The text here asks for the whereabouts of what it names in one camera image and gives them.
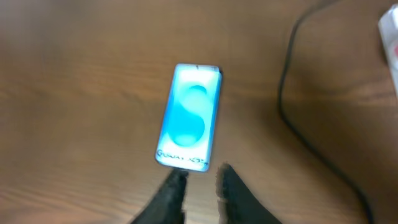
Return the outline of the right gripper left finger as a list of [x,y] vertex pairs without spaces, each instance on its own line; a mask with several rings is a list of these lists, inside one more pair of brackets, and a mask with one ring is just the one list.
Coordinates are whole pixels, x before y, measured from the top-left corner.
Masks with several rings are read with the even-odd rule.
[[173,169],[131,224],[184,224],[187,177],[187,171]]

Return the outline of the blue Galaxy smartphone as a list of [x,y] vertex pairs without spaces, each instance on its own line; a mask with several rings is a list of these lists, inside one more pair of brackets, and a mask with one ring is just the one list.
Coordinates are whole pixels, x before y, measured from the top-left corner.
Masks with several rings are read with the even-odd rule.
[[176,65],[155,152],[159,164],[209,169],[221,81],[217,66]]

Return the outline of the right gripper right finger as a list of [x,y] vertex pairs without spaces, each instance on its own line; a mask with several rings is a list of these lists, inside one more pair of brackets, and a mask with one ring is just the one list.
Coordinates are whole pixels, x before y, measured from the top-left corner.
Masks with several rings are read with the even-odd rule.
[[233,167],[224,163],[217,173],[221,217],[227,224],[282,224],[252,194]]

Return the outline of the white power strip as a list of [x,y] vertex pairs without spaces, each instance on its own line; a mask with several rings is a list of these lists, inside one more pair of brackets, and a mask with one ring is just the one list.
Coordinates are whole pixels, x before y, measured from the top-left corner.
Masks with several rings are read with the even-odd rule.
[[397,4],[392,5],[378,22],[386,60],[397,93]]

